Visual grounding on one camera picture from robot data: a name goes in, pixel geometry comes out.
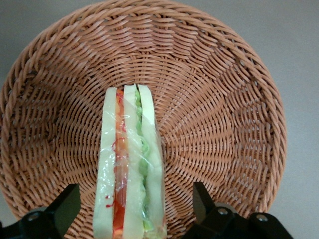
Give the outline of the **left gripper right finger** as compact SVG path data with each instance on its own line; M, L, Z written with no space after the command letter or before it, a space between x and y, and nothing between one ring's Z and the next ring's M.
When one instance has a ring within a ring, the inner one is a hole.
M170 239L291 239L272 214L242 200L216 202L202 182L192 186L192 213L169 222Z

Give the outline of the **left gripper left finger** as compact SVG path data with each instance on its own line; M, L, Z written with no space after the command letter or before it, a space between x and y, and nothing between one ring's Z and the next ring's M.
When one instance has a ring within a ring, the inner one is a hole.
M48 206L29 211L16 223L0 227L2 239L62 239L81 209L78 184L68 185Z

